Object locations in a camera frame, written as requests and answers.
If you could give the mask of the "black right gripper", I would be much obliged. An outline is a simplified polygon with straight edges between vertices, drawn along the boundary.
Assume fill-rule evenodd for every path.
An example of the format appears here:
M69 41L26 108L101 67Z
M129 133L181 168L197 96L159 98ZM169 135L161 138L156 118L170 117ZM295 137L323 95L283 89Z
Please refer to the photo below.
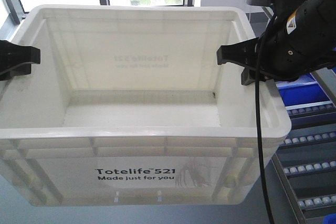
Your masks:
M257 64L259 38L218 48L217 64ZM335 67L335 12L319 8L298 8L270 34L262 52L259 81L292 81L324 67ZM256 71L244 68L240 83L256 81Z

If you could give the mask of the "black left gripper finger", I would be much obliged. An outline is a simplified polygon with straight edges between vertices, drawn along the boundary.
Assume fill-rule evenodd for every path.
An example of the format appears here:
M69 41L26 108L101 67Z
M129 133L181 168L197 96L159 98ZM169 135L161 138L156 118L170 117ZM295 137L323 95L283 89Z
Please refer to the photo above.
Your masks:
M40 61L40 49L33 46L20 46L7 40L1 40L2 65L40 64Z
M16 76L25 76L31 74L31 64L23 64L13 69L5 70L1 72L0 81L6 81Z

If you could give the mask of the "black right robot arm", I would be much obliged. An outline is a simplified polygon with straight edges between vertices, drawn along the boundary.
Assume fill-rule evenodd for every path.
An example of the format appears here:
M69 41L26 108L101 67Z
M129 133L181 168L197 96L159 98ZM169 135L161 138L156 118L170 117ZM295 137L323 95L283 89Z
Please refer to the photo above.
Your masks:
M321 68L335 67L335 0L248 0L270 7L273 21L260 37L220 46L218 65L244 67L242 84L255 81L295 81Z

